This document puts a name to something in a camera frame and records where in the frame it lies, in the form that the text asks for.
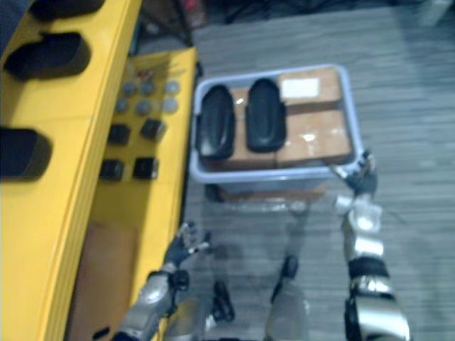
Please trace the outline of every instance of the gray carpet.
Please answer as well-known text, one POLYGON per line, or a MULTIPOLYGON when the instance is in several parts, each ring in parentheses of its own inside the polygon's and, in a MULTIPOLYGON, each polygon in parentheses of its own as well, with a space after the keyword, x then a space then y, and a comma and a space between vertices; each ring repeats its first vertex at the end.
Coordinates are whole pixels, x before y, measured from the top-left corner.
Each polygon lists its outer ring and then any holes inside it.
MULTIPOLYGON (((416 340, 455 340, 455 18, 419 28, 413 9, 372 9, 209 26, 195 40, 206 77, 280 67, 347 67, 363 141, 380 167, 377 201, 397 296, 416 340)), ((239 212, 204 199, 190 181, 186 218, 213 232, 212 258, 193 266, 194 288, 225 279, 237 320, 210 335, 261 340, 287 252, 309 302, 311 340, 344 340, 348 276, 336 181, 308 212, 239 212)))

